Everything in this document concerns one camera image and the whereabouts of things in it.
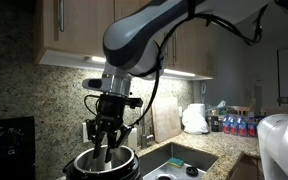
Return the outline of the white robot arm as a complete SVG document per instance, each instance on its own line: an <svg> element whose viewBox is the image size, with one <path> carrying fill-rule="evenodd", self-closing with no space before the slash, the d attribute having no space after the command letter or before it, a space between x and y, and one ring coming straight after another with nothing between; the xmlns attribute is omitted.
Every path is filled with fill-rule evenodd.
<svg viewBox="0 0 288 180"><path fill-rule="evenodd" d="M106 158L119 148L131 127L123 123L126 106L140 107L139 98L129 97L133 76L157 81L164 71L162 44L154 36L165 31L172 35L178 26L203 18L240 37L235 24L253 13L263 14L271 1L288 12L288 0L151 0L142 8L105 31L105 69L100 79L86 79L82 86L99 91L91 140L94 157L100 155L102 139L108 139ZM288 114L265 117L257 126L260 157L266 180L288 179Z"/></svg>

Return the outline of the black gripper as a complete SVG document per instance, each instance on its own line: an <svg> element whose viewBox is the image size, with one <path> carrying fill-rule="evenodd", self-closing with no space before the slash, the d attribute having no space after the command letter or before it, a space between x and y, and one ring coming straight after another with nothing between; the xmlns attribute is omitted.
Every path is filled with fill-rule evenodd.
<svg viewBox="0 0 288 180"><path fill-rule="evenodd" d="M130 126L123 126L125 107L129 106L131 109L141 107L143 101L141 98L118 97L108 94L92 95L92 98L96 98L95 118L86 121L88 139L94 144L93 158L96 159L100 156L104 135L108 134L105 156L105 163L108 163L112 159L112 153L124 144L132 130Z"/></svg>

